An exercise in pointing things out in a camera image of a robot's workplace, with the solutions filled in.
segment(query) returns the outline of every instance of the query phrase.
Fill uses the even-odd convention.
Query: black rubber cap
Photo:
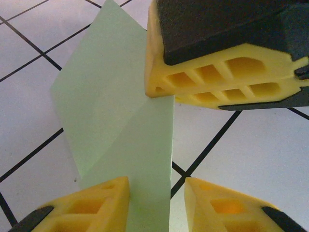
[[[299,224],[287,216],[284,212],[269,206],[262,210],[281,228],[284,232],[306,232]]]
[[[157,0],[164,61],[175,65],[250,43],[309,55],[308,0]]]
[[[54,207],[50,205],[33,211],[8,232],[31,232],[53,209]]]

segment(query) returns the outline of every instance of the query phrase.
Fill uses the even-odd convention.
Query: light green paper
[[[146,31],[107,0],[52,87],[83,188],[130,180],[127,232],[169,231],[173,97],[144,94]]]

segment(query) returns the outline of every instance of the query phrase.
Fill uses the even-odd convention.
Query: yellow plastic block
[[[129,181],[118,177],[48,205],[55,208],[33,232],[125,232]]]
[[[186,178],[189,232],[283,232],[261,207],[270,203],[200,180]]]
[[[218,109],[221,105],[280,101],[309,86],[294,70],[309,64],[292,61],[288,53],[244,43],[169,66],[154,0],[149,7],[145,92],[155,98],[175,95],[181,103]]]

